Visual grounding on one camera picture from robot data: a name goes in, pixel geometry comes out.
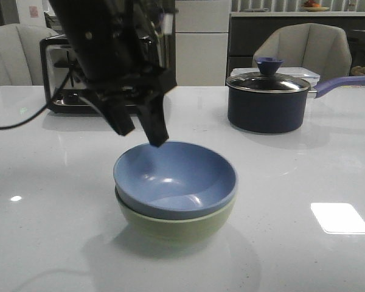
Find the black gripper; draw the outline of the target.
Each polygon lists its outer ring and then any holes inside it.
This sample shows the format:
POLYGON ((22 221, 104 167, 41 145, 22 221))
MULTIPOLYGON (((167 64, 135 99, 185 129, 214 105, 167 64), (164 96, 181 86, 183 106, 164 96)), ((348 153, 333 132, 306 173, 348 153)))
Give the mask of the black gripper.
POLYGON ((173 32, 169 1, 51 1, 75 54, 71 67, 85 88, 79 98, 121 136, 134 130, 125 105, 136 105, 150 145, 169 138, 164 95, 176 86, 158 59, 159 40, 173 32))

